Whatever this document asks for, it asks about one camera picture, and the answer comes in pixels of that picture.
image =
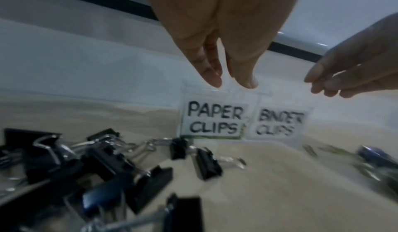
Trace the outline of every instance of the hand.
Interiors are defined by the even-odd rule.
[[[149,0],[177,47],[203,79],[221,87],[217,40],[231,77],[255,88],[253,68],[297,0]]]
[[[329,50],[304,81],[328,97],[398,89],[398,13]]]

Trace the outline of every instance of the black stripe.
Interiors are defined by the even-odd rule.
[[[100,5],[103,7],[111,8],[114,10],[134,14],[140,17],[148,18],[151,20],[158,20],[152,8],[149,5],[144,5],[132,0],[81,0],[92,4]],[[268,50],[280,54],[289,55],[306,61],[316,62],[322,56],[319,54],[304,51],[298,48],[287,46],[284,44],[272,42]]]

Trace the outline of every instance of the label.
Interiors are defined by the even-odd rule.
[[[246,139],[297,137],[303,131],[309,111],[288,106],[260,106],[254,114]]]
[[[247,104],[210,98],[186,100],[180,135],[240,139],[248,119]]]

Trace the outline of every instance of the ceiling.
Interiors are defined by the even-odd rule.
[[[394,12],[398,12],[398,0],[299,0],[275,41],[323,54]]]

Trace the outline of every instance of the pile of binder clips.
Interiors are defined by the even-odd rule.
[[[156,165],[145,171],[132,161],[139,153],[169,146],[172,160],[194,155],[201,179],[222,176],[222,163],[244,169],[242,159],[215,157],[206,147],[190,145],[184,138],[152,139],[127,143],[120,133],[106,129],[87,141],[68,144],[60,133],[4,129],[0,147],[0,170],[23,166],[23,177],[7,177],[12,187],[0,190],[2,231],[35,231],[42,214],[63,207],[82,222],[80,231],[126,231],[155,222],[164,232],[202,232],[200,197],[179,198],[172,194],[165,208],[149,215],[140,212],[172,180],[173,168]],[[103,183],[84,181],[97,175]],[[129,207],[136,214],[126,219]],[[112,221],[107,214],[113,213]]]

